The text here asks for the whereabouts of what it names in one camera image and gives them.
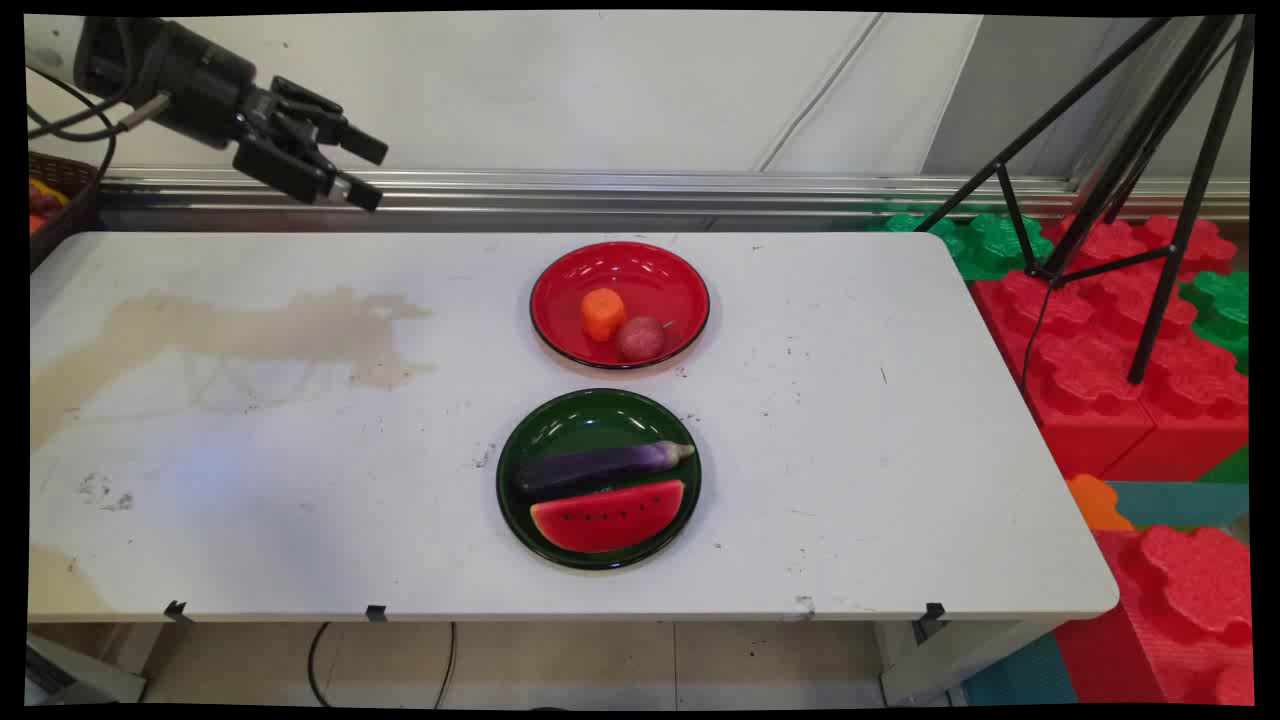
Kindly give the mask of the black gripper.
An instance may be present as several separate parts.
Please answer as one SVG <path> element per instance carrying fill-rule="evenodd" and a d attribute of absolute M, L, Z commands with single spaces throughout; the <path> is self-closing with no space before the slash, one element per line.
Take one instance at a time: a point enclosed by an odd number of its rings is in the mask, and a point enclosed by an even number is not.
<path fill-rule="evenodd" d="M 74 61 L 81 92 L 212 149 L 237 142 L 234 169 L 297 202 L 376 211 L 383 191 L 339 170 L 320 147 L 379 167 L 388 145 L 338 102 L 280 76 L 264 91 L 256 74 L 248 59 L 159 18 L 84 18 Z"/>

